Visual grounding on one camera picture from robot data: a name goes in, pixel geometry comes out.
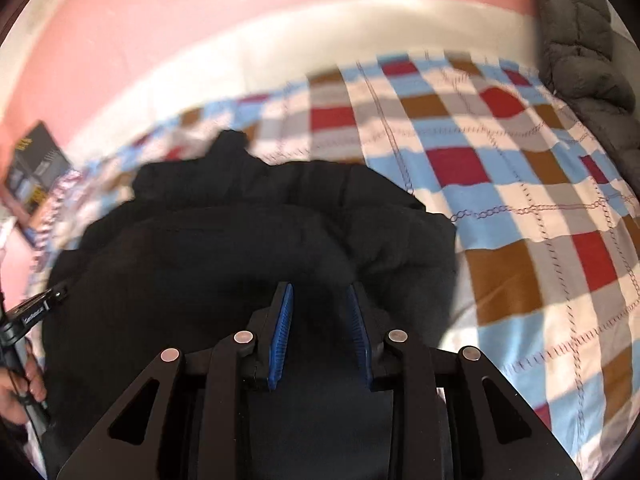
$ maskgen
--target gray puffer jacket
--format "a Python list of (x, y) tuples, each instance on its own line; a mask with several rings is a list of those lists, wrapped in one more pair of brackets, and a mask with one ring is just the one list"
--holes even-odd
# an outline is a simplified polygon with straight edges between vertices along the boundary
[(640, 123), (634, 92), (614, 67), (606, 0), (538, 0), (540, 79), (596, 136), (640, 196)]

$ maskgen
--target plaid blanket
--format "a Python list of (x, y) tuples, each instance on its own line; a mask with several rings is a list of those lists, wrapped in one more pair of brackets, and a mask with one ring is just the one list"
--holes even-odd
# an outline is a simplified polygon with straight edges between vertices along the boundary
[(158, 124), (62, 183), (29, 293), (131, 197), (137, 168), (199, 156), (222, 128), (244, 130), (272, 164), (367, 164), (449, 216), (460, 276), (442, 347), (480, 347), (585, 479), (607, 463), (640, 409), (640, 208), (593, 135), (512, 62), (379, 57)]

